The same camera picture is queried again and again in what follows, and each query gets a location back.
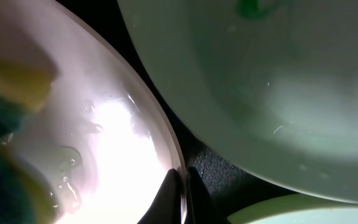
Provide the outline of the white round plate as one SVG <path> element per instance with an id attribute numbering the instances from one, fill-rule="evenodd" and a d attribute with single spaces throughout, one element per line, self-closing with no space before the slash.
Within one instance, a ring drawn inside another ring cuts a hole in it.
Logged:
<path id="1" fill-rule="evenodd" d="M 0 1 L 0 59 L 52 75 L 42 108 L 6 147 L 48 183 L 53 223 L 137 223 L 184 162 L 136 71 L 56 1 Z"/>

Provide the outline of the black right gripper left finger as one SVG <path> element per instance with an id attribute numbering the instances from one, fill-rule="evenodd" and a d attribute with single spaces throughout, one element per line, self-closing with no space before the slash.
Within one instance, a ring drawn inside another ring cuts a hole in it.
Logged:
<path id="1" fill-rule="evenodd" d="M 150 208 L 138 224 L 181 223 L 181 178 L 176 169 L 170 169 Z"/>

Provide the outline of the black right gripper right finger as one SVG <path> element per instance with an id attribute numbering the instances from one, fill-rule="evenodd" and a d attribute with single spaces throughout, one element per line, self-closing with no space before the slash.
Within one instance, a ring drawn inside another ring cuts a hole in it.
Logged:
<path id="1" fill-rule="evenodd" d="M 231 224 L 214 206 L 212 198 L 195 167 L 188 168 L 186 204 L 188 224 Z"/>

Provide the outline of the yellow green scrubbing sponge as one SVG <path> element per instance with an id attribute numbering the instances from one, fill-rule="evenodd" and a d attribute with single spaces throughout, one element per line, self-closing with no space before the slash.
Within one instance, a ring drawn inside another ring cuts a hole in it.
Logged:
<path id="1" fill-rule="evenodd" d="M 0 59 L 0 223 L 53 223 L 58 217 L 48 183 L 6 147 L 9 136 L 42 108 L 51 82 L 45 70 Z"/>

